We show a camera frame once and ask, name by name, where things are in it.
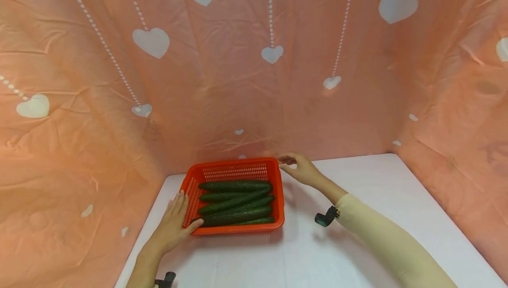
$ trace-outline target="orange plastic basket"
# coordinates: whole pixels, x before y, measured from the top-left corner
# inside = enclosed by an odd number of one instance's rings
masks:
[[[199,201],[205,193],[198,188],[200,183],[211,181],[232,181],[258,179],[270,181],[273,185],[275,201],[272,202],[274,223],[258,225],[236,225],[215,228],[198,228],[192,235],[231,234],[241,232],[268,232],[280,228],[284,224],[284,194],[280,178],[278,161],[275,158],[255,158],[237,161],[213,162],[191,167],[180,190],[189,197],[189,207],[183,227],[186,228],[194,218],[199,217],[198,209],[206,205]]]

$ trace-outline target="orange curtain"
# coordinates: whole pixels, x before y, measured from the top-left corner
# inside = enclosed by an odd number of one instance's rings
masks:
[[[0,287],[113,287],[168,174],[396,152],[508,281],[505,0],[0,0]]]

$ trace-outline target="white table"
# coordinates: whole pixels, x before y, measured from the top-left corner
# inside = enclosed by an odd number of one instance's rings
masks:
[[[459,288],[507,286],[394,154],[315,161],[327,177],[412,234]],[[185,175],[167,177],[116,288],[124,288],[143,244]],[[314,215],[330,203],[283,172],[285,224],[271,234],[192,238],[161,261],[157,278],[176,272],[178,288],[398,287],[337,222]]]

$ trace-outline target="green cucumber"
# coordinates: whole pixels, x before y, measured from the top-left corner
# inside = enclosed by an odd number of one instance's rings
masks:
[[[210,192],[199,197],[201,202],[215,203],[246,195],[245,192]]]
[[[266,206],[270,205],[271,202],[275,200],[275,196],[273,194],[267,195],[266,197],[260,198],[259,200],[255,200],[253,202],[248,202],[239,206],[235,206],[233,208],[230,208],[225,212],[234,212],[234,211],[240,211],[245,209],[251,209],[251,208],[258,208],[260,206]]]
[[[272,213],[272,207],[262,206],[235,212],[220,212],[201,217],[204,221],[202,228],[225,226],[235,223],[252,221],[254,219],[267,217]]]
[[[222,201],[214,204],[208,204],[204,207],[198,209],[199,215],[210,215],[213,213],[217,213],[220,211],[225,211],[227,209],[233,208],[235,206],[239,206],[241,204],[245,204],[254,200],[257,200],[258,198],[262,198],[264,195],[267,195],[270,193],[270,188],[265,187],[261,191],[251,192],[246,195],[243,195],[238,198],[232,198],[231,200]]]
[[[210,192],[250,192],[262,190],[266,187],[273,188],[269,181],[262,180],[217,181],[198,185],[201,190]]]
[[[275,218],[262,217],[262,218],[253,219],[251,221],[234,223],[234,224],[230,224],[230,225],[254,225],[254,224],[268,224],[268,223],[275,223]]]

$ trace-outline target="black device on wrist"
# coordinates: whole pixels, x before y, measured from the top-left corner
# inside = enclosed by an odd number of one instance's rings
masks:
[[[171,288],[173,286],[173,282],[175,281],[176,274],[172,271],[166,273],[166,277],[163,281],[160,279],[156,279],[156,284],[159,288]]]
[[[328,211],[326,211],[326,214],[323,215],[321,213],[316,214],[314,221],[321,225],[322,227],[327,227],[330,225],[334,219],[338,219],[340,217],[339,211],[337,211],[337,208],[334,206],[331,206]]]

